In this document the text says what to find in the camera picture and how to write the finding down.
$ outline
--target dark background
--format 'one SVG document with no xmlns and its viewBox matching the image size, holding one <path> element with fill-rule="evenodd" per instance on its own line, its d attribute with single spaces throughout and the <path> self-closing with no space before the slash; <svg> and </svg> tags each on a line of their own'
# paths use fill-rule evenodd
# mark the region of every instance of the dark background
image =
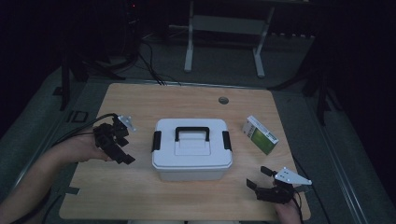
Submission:
<svg viewBox="0 0 396 224">
<path fill-rule="evenodd" d="M 108 6 L 101 2 L 104 1 L 1 1 L 1 136 L 47 75 L 60 66 L 66 46 L 95 55 L 97 60 L 105 60 L 111 47 L 117 52 L 114 40 L 119 36 L 103 36 L 109 30 L 99 21 Z M 134 2 L 138 7 L 135 15 L 164 38 L 168 24 L 187 24 L 188 1 Z M 235 7 L 241 3 L 227 2 Z M 277 8 L 270 32 L 316 36 L 305 62 L 315 65 L 319 60 L 333 67 L 328 76 L 329 86 L 335 90 L 389 197 L 395 202 L 395 184 L 391 179 L 396 168 L 393 156 L 396 3 L 330 1 L 324 2 L 324 7 L 320 1 L 312 5 L 274 2 Z M 113 11 L 125 12 L 122 8 Z M 122 18 L 113 23 L 123 25 L 120 21 Z"/>
</svg>

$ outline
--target robotic hand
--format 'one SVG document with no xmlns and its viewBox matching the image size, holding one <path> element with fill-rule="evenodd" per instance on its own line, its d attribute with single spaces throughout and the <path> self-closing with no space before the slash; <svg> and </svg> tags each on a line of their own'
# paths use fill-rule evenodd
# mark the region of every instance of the robotic hand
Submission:
<svg viewBox="0 0 396 224">
<path fill-rule="evenodd" d="M 111 160 L 118 164 L 124 162 L 130 164 L 135 161 L 133 157 L 125 154 L 120 147 L 128 144 L 124 138 L 128 135 L 128 127 L 134 131 L 131 119 L 124 116 L 113 117 L 113 125 L 103 123 L 93 129 L 95 144 L 101 148 Z"/>
<path fill-rule="evenodd" d="M 279 173 L 262 166 L 261 172 L 275 178 L 274 187 L 271 189 L 259 188 L 257 184 L 247 179 L 247 186 L 256 193 L 257 200 L 270 203 L 288 203 L 293 199 L 294 189 L 292 184 L 311 185 L 312 181 L 303 178 L 284 167 Z"/>
</svg>

